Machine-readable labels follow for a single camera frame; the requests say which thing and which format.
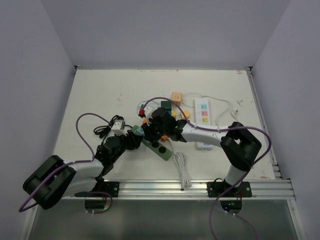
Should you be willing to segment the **orange power strip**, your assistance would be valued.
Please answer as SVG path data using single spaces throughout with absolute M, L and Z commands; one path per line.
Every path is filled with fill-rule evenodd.
M 168 137 L 166 135 L 162 135 L 154 125 L 148 125 L 145 119 L 143 120 L 141 127 L 144 133 L 145 141 L 154 143 L 159 140 L 163 142 L 166 142 L 168 140 Z

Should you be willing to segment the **dark green dragon charger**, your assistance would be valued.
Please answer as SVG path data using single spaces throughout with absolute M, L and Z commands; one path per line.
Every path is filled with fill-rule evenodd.
M 172 103 L 168 100 L 163 100 L 160 102 L 160 107 L 170 111 L 172 109 Z

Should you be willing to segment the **light cyan plug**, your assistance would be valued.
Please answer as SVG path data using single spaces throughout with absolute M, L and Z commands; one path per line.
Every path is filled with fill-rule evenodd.
M 143 128 L 140 126 L 134 131 L 134 134 L 142 137 L 145 135 Z

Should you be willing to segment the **green power strip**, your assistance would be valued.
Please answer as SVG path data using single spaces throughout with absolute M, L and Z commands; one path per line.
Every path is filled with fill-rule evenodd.
M 135 130 L 138 128 L 139 126 L 134 125 L 131 128 L 131 131 L 134 133 Z M 142 136 L 142 140 L 141 142 L 148 147 L 151 151 L 153 151 L 156 155 L 158 155 L 160 158 L 162 158 L 164 161 L 168 161 L 171 156 L 172 156 L 172 151 L 169 150 L 168 148 L 166 148 L 163 144 L 161 144 L 160 142 L 149 142 L 146 141 L 144 139 L 144 136 Z

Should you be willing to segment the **wooden beige cube plug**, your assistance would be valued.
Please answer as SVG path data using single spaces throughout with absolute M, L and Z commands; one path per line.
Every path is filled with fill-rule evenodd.
M 171 100 L 178 106 L 182 104 L 183 94 L 181 92 L 172 92 Z

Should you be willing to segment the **white power strip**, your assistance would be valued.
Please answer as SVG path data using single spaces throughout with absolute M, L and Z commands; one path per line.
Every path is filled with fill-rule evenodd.
M 210 106 L 209 100 L 206 98 L 195 98 L 194 99 L 194 112 L 195 112 L 195 122 L 201 127 L 205 128 L 211 125 L 211 117 L 210 117 Z M 196 143 L 196 149 L 202 152 L 207 152 L 212 150 L 213 145 L 208 143 Z

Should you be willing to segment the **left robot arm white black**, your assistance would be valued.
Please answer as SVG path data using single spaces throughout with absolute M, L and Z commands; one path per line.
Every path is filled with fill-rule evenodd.
M 126 134 L 108 137 L 97 147 L 93 160 L 65 162 L 52 155 L 25 180 L 22 189 L 44 210 L 68 195 L 89 192 L 99 196 L 104 190 L 102 177 L 113 169 L 125 151 L 138 149 L 142 140 L 142 134 L 128 130 Z

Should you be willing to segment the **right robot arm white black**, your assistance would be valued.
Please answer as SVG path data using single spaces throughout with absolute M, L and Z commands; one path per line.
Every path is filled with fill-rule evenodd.
M 261 142 L 239 122 L 220 129 L 218 126 L 198 125 L 186 119 L 176 120 L 164 108 L 140 109 L 138 115 L 146 120 L 141 127 L 144 139 L 156 142 L 167 136 L 174 142 L 195 142 L 223 149 L 230 168 L 223 183 L 223 192 L 235 196 L 241 190 L 241 182 L 254 164 Z

